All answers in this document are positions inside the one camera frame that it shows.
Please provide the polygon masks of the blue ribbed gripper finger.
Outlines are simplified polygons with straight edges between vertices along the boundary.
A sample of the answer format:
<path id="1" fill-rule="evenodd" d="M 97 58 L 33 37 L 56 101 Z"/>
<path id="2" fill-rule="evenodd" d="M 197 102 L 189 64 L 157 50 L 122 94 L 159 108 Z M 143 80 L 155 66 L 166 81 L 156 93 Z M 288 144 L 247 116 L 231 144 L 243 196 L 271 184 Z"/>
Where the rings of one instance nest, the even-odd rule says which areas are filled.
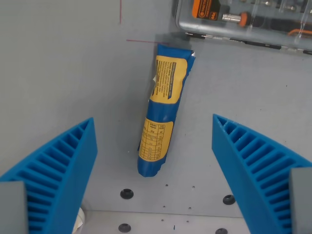
<path id="1" fill-rule="evenodd" d="M 72 233 L 97 154 L 94 119 L 89 118 L 0 177 L 2 182 L 24 183 L 29 233 Z"/>
<path id="2" fill-rule="evenodd" d="M 212 150 L 252 234 L 292 233 L 290 171 L 312 163 L 282 144 L 217 114 Z"/>

